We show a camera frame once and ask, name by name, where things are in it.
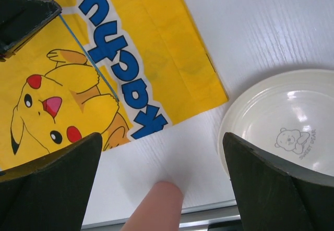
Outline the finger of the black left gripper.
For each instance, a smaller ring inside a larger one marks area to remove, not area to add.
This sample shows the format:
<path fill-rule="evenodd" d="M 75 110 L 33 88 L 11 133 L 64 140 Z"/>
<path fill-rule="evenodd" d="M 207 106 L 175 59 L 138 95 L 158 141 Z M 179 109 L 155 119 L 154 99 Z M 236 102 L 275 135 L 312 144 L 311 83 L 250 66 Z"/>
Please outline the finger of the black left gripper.
<path fill-rule="evenodd" d="M 50 0 L 1 0 L 1 62 L 15 55 L 61 11 Z"/>

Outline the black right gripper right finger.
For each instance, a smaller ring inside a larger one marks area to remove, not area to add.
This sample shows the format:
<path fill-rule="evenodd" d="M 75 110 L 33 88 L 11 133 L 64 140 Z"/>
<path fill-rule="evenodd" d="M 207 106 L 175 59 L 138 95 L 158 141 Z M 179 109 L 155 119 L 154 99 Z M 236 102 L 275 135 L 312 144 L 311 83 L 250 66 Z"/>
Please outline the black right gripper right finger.
<path fill-rule="evenodd" d="M 244 230 L 333 230 L 333 177 L 227 132 L 228 167 Z"/>

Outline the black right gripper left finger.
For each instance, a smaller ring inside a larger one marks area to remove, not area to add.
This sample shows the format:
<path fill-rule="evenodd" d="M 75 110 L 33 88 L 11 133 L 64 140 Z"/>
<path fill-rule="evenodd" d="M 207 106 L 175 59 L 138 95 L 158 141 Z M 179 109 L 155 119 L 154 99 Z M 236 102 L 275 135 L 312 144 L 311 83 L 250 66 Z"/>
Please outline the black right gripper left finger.
<path fill-rule="evenodd" d="M 1 172 L 1 230 L 81 230 L 102 136 Z"/>

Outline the yellow Pikachu cloth placemat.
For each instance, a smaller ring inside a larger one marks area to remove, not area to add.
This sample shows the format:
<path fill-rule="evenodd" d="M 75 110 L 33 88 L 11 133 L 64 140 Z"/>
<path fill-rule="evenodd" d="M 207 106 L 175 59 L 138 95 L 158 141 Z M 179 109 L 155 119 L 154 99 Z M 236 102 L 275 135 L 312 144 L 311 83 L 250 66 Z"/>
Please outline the yellow Pikachu cloth placemat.
<path fill-rule="evenodd" d="M 60 17 L 1 63 L 1 169 L 98 132 L 108 150 L 228 98 L 183 0 L 55 0 Z"/>

